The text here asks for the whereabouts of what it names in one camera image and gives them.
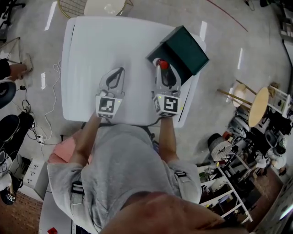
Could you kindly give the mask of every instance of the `dark green container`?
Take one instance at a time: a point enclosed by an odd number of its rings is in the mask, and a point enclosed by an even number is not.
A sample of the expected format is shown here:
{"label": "dark green container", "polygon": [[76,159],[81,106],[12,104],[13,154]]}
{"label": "dark green container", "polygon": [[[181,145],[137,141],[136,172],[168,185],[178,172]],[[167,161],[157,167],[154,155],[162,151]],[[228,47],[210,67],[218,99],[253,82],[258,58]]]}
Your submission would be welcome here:
{"label": "dark green container", "polygon": [[151,63],[156,58],[170,63],[177,70],[181,85],[196,75],[209,61],[184,26],[175,28],[146,58]]}

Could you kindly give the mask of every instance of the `white cabinet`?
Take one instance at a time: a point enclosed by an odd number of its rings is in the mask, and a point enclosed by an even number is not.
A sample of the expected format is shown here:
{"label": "white cabinet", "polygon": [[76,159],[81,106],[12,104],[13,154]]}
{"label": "white cabinet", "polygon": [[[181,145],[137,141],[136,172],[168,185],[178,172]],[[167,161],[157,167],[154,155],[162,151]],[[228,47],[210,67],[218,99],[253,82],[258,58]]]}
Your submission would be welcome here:
{"label": "white cabinet", "polygon": [[42,202],[48,182],[47,163],[42,159],[33,159],[23,178],[23,186],[18,191]]}

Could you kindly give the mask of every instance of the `forearm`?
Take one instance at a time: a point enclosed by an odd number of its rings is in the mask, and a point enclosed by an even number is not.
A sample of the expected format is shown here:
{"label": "forearm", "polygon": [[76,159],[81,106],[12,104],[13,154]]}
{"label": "forearm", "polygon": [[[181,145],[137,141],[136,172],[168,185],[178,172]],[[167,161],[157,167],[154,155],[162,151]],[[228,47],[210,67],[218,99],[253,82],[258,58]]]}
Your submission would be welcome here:
{"label": "forearm", "polygon": [[76,162],[83,166],[87,165],[100,122],[101,118],[97,117],[96,113],[93,113],[76,141],[76,147],[74,149],[73,156],[69,160],[70,163]]}
{"label": "forearm", "polygon": [[179,159],[176,154],[176,137],[172,118],[161,119],[159,155],[166,163]]}

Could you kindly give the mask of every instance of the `black pants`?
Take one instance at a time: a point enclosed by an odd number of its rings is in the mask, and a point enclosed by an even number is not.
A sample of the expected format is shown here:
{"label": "black pants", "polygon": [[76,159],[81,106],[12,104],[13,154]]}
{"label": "black pants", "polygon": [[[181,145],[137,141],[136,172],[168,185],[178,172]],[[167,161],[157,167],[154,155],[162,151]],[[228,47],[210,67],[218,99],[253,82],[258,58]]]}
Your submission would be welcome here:
{"label": "black pants", "polygon": [[22,112],[18,117],[20,120],[18,131],[13,135],[13,138],[3,146],[5,152],[12,160],[16,158],[24,137],[33,124],[33,117],[30,114]]}

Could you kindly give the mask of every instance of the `office chair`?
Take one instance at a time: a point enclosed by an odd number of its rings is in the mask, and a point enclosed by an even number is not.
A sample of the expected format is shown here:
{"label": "office chair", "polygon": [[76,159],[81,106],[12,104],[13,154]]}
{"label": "office chair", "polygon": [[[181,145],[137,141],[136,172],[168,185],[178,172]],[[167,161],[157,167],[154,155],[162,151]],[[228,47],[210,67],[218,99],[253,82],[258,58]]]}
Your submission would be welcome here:
{"label": "office chair", "polygon": [[0,41],[5,43],[6,42],[6,29],[1,29],[4,24],[9,26],[11,24],[10,18],[11,18],[11,12],[12,9],[16,6],[21,6],[22,8],[25,7],[25,3],[16,3],[17,0],[0,0],[0,16],[5,21],[2,22],[0,25]]}

